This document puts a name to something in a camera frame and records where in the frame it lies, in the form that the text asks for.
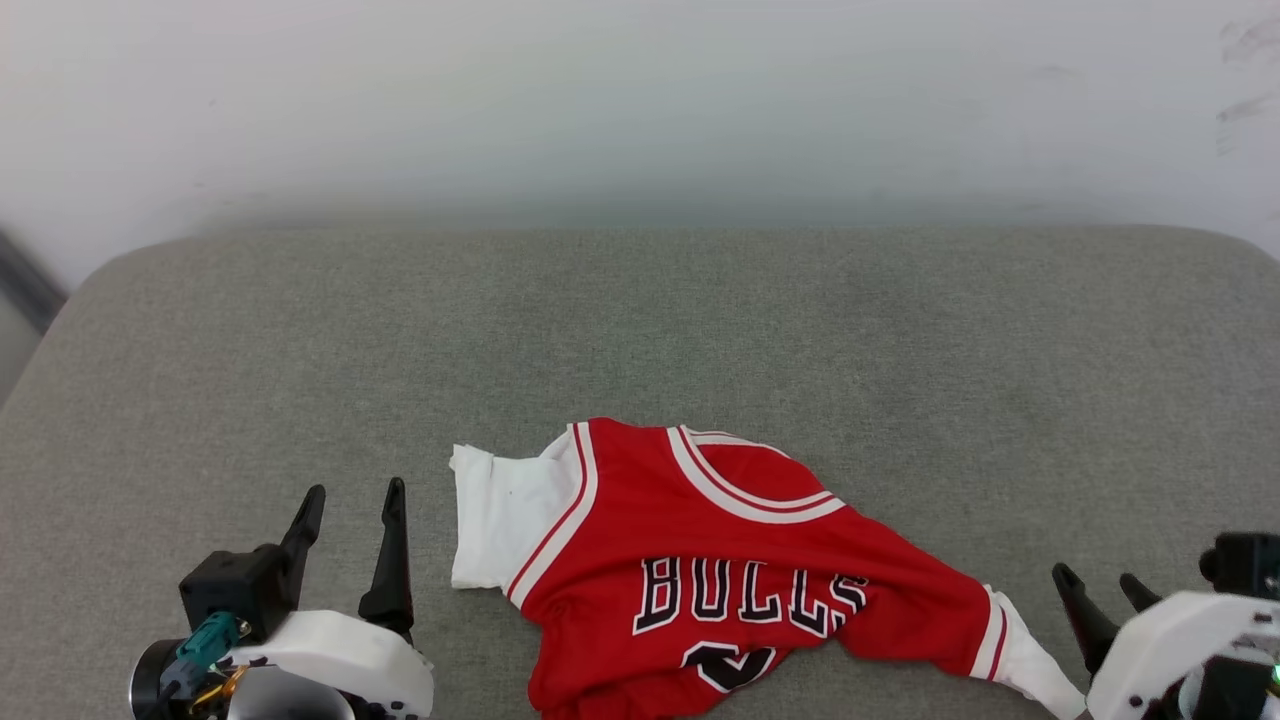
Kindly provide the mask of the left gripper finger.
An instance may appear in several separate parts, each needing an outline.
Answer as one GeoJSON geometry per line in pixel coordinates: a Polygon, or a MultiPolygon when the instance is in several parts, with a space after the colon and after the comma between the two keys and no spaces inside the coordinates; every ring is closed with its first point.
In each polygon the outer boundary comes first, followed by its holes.
{"type": "Polygon", "coordinates": [[[291,611],[300,606],[308,551],[317,541],[326,501],[324,486],[311,486],[306,492],[288,530],[279,543],[284,553],[282,569],[283,597],[291,611]]]}
{"type": "Polygon", "coordinates": [[[393,477],[381,507],[381,544],[372,582],[358,602],[358,616],[366,623],[412,641],[413,597],[410,582],[410,547],[406,514],[406,487],[393,477]]]}

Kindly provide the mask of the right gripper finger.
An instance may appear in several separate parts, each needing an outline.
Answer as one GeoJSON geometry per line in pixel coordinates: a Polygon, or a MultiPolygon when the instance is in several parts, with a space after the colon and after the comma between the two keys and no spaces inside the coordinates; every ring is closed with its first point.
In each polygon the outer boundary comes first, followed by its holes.
{"type": "Polygon", "coordinates": [[[1096,676],[1119,633],[1119,625],[1093,602],[1085,583],[1065,562],[1056,562],[1051,577],[1085,670],[1096,676]]]}
{"type": "Polygon", "coordinates": [[[1128,603],[1137,614],[1143,614],[1164,600],[1164,596],[1152,591],[1134,574],[1125,571],[1119,577],[1119,584],[1128,603]]]}

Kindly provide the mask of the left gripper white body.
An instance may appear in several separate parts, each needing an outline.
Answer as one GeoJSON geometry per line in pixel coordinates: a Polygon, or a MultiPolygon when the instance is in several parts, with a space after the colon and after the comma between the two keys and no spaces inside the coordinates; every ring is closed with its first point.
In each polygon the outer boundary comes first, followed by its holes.
{"type": "Polygon", "coordinates": [[[244,669],[230,719],[429,719],[434,708],[433,666],[413,641],[358,614],[291,612],[228,657],[244,669]]]}

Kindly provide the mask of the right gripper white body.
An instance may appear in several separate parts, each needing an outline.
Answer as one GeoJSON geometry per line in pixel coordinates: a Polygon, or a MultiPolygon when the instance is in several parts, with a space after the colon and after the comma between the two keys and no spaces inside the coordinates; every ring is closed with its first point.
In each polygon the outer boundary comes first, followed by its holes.
{"type": "Polygon", "coordinates": [[[1181,591],[1139,612],[1119,632],[1087,694],[1093,719],[1138,719],[1179,684],[1175,706],[1192,710],[1204,665],[1215,659],[1258,667],[1266,682],[1277,665],[1275,600],[1181,591]]]}

